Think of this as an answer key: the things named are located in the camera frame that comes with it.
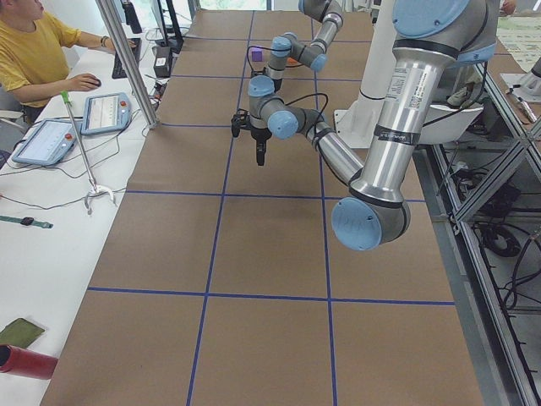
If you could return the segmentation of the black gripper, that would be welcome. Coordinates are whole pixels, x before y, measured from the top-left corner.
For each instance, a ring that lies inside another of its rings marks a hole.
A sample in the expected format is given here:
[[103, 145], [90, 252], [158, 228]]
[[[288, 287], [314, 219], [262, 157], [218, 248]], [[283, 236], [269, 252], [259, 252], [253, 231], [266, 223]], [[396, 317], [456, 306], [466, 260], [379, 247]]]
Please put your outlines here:
[[251, 91], [279, 91], [281, 79], [273, 79], [263, 71], [254, 72], [251, 78]]
[[265, 165], [266, 141], [271, 138], [271, 132], [267, 128], [256, 127], [252, 123], [249, 111], [239, 108], [231, 119], [232, 137], [237, 138], [241, 130], [248, 130], [251, 137], [256, 141], [256, 162], [258, 166]]

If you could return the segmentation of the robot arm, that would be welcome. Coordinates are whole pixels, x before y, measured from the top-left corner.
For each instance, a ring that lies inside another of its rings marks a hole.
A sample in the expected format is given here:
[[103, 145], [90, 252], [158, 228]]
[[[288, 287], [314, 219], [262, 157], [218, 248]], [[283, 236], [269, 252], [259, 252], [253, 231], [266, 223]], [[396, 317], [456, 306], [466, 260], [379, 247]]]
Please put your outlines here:
[[320, 71], [343, 17], [335, 1], [302, 1], [299, 10], [320, 23], [303, 44], [291, 32], [274, 38], [263, 71], [249, 81], [249, 108], [232, 117], [232, 135], [248, 130], [256, 160], [265, 161], [266, 142], [302, 134], [349, 190], [331, 214], [331, 226], [351, 250], [371, 250], [402, 236], [410, 211], [401, 193], [412, 153], [419, 144], [434, 91], [452, 65], [481, 63], [495, 52], [496, 1], [398, 1], [391, 21], [397, 36], [396, 63], [365, 159], [339, 138], [322, 112], [288, 106], [279, 90], [289, 58]]
[[274, 91], [281, 89], [282, 80], [291, 58], [297, 65], [317, 73], [327, 62], [327, 51], [343, 26], [342, 6], [331, 0], [300, 0], [298, 10], [320, 23], [320, 28], [310, 43], [301, 42], [293, 32], [285, 32], [273, 38], [268, 51], [269, 59], [261, 70], [251, 69], [251, 78], [267, 76]]

